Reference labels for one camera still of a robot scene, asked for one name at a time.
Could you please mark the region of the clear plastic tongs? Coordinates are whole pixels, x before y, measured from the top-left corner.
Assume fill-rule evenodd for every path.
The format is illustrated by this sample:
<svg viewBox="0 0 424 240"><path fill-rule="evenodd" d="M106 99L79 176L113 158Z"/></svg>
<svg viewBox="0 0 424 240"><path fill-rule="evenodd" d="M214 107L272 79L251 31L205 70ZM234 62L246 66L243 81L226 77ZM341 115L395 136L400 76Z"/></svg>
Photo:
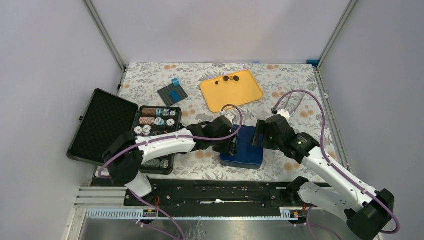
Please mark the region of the clear plastic tongs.
<svg viewBox="0 0 424 240"><path fill-rule="evenodd" d="M301 105L301 103L303 102L305 96L307 94L306 93L302 93L302 92L295 92L292 93L287 100L286 103L286 110L290 113L293 114L296 112L296 110L299 108L299 106Z"/></svg>

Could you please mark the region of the blue tin lid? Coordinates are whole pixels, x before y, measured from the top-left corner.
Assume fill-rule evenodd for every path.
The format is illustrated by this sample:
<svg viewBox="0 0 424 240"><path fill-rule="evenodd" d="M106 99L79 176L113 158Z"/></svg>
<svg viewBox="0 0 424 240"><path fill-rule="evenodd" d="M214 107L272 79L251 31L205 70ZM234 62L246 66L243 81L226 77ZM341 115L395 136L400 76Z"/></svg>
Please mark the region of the blue tin lid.
<svg viewBox="0 0 424 240"><path fill-rule="evenodd" d="M230 140L227 151L220 154L220 164L226 167L258 170L263 164L264 149L252 144L254 133L255 127L243 125L238 134Z"/></svg>

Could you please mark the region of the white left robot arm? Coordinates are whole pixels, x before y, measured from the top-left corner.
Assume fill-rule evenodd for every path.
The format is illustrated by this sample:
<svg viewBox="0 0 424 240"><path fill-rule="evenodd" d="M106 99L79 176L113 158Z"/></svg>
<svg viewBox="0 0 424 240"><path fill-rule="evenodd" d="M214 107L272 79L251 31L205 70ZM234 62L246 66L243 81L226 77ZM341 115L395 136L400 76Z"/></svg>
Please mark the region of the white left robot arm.
<svg viewBox="0 0 424 240"><path fill-rule="evenodd" d="M222 152L236 136L233 114L224 114L214 121L191 124L178 131L156 136L135 137L121 135L103 154L104 165L99 177L107 178L115 186L126 187L144 206L152 204L155 192L150 179L141 173L141 165L173 154L186 154L213 148Z"/></svg>

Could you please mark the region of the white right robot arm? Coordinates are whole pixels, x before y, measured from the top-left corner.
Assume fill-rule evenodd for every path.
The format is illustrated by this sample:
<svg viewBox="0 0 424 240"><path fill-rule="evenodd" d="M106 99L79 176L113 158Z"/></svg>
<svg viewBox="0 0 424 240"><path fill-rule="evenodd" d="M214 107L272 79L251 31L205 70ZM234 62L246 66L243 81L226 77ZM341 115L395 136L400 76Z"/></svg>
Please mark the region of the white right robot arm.
<svg viewBox="0 0 424 240"><path fill-rule="evenodd" d="M373 240L393 219L394 195L386 188L377 190L354 176L322 150L308 133L296 133L287 119L276 114L256 122L253 145L280 151L285 157L316 173L332 191L305 177L297 177L287 187L287 201L315 205L345 221L361 240Z"/></svg>

